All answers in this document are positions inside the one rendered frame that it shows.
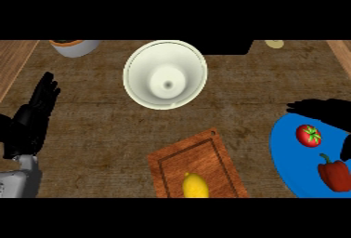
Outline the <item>white bowl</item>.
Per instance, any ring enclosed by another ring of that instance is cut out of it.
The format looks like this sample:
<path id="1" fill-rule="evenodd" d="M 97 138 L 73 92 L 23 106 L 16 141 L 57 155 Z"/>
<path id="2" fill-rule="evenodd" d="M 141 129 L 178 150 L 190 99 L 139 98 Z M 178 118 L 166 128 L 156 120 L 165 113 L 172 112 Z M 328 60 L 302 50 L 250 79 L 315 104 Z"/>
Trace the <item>white bowl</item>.
<path id="1" fill-rule="evenodd" d="M 206 72 L 204 57 L 193 45 L 179 40 L 151 41 L 126 59 L 126 94 L 151 110 L 175 109 L 200 94 Z"/>

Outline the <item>black appliance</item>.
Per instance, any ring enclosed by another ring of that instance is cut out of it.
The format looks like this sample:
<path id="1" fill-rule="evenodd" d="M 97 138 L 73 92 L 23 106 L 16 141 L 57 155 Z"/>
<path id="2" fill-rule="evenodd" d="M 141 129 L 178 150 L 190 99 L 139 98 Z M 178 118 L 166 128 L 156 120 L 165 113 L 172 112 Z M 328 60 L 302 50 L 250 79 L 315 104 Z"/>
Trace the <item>black appliance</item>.
<path id="1" fill-rule="evenodd" d="M 193 46 L 204 55 L 244 55 L 253 40 L 210 40 L 195 42 Z"/>

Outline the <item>red bell pepper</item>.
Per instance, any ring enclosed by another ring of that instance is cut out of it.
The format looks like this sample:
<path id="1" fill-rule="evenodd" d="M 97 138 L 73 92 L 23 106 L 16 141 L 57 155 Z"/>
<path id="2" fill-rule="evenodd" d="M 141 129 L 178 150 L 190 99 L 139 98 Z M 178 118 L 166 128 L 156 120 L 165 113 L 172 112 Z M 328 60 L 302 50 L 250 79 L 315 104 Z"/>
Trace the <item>red bell pepper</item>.
<path id="1" fill-rule="evenodd" d="M 351 174 L 346 164 L 342 161 L 331 162 L 324 153 L 319 154 L 319 157 L 324 163 L 318 164 L 318 174 L 324 185 L 333 192 L 349 192 Z"/>

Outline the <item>red tomato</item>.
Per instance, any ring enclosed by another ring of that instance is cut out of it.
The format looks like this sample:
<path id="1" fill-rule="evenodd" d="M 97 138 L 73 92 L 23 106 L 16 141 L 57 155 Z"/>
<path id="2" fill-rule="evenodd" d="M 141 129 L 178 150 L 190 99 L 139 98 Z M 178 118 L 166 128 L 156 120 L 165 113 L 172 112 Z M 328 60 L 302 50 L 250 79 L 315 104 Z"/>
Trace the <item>red tomato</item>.
<path id="1" fill-rule="evenodd" d="M 297 126 L 294 136 L 306 148 L 315 148 L 321 145 L 321 132 L 312 125 Z"/>

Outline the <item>blue plate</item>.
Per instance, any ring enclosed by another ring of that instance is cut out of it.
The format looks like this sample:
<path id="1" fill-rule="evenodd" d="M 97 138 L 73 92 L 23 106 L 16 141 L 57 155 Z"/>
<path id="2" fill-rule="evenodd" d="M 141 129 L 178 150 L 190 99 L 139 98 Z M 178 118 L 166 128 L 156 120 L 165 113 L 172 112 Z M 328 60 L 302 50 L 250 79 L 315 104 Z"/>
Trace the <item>blue plate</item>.
<path id="1" fill-rule="evenodd" d="M 321 132 L 321 144 L 305 147 L 296 139 L 296 129 L 302 125 L 313 126 Z M 340 159 L 340 149 L 347 133 L 294 113 L 281 116 L 271 127 L 268 148 L 271 160 L 285 187 L 300 198 L 351 198 L 349 192 L 333 192 L 321 181 L 318 165 L 324 164 L 319 154 L 331 162 Z"/>

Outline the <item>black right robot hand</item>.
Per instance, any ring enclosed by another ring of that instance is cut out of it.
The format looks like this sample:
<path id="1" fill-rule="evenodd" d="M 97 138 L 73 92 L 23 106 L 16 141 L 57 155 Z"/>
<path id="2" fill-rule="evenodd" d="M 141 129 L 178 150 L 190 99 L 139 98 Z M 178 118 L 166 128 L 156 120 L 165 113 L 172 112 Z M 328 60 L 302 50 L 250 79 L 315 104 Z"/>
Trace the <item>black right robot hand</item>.
<path id="1" fill-rule="evenodd" d="M 319 120 L 349 133 L 340 148 L 340 160 L 351 160 L 351 101 L 342 99 L 303 99 L 285 104 L 285 111 Z"/>

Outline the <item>grey pot with orange rim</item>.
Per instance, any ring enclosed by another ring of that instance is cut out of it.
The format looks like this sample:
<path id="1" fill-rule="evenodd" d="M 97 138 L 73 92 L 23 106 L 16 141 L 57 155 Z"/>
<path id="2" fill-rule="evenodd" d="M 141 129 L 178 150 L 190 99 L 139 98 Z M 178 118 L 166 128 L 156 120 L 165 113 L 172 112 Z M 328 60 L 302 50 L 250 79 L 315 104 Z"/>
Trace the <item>grey pot with orange rim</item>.
<path id="1" fill-rule="evenodd" d="M 66 58 L 79 58 L 85 56 L 100 44 L 98 40 L 73 40 L 64 43 L 49 40 L 48 42 L 60 55 Z"/>

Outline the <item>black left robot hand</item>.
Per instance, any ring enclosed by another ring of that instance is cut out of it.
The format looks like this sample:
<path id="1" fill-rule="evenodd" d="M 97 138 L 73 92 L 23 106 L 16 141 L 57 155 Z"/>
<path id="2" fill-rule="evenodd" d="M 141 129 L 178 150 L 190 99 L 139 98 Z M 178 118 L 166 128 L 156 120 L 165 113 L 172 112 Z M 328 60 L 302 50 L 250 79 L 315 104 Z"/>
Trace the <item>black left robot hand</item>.
<path id="1" fill-rule="evenodd" d="M 45 72 L 33 88 L 29 102 L 19 107 L 13 117 L 8 118 L 0 113 L 0 143 L 4 159 L 11 159 L 21 154 L 35 155 L 39 152 L 58 93 L 60 88 L 52 80 L 52 74 Z"/>

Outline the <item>yellow lemon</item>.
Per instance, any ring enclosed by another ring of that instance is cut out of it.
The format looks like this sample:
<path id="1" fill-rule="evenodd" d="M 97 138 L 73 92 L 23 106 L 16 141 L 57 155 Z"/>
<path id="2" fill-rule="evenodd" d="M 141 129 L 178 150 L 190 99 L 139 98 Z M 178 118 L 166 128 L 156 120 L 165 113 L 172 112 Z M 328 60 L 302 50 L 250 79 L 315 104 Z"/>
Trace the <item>yellow lemon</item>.
<path id="1" fill-rule="evenodd" d="M 195 173 L 185 173 L 182 181 L 184 198 L 207 198 L 204 179 Z"/>

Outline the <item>brown wooden cutting board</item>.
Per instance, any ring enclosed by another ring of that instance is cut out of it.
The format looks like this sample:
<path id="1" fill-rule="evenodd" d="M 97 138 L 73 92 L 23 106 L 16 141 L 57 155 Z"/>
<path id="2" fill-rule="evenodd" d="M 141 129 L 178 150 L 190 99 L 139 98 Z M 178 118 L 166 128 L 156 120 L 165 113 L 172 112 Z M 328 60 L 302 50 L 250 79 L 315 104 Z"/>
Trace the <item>brown wooden cutting board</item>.
<path id="1" fill-rule="evenodd" d="M 145 158 L 157 197 L 184 196 L 185 173 L 195 173 L 204 179 L 210 198 L 247 196 L 215 127 L 163 147 Z"/>

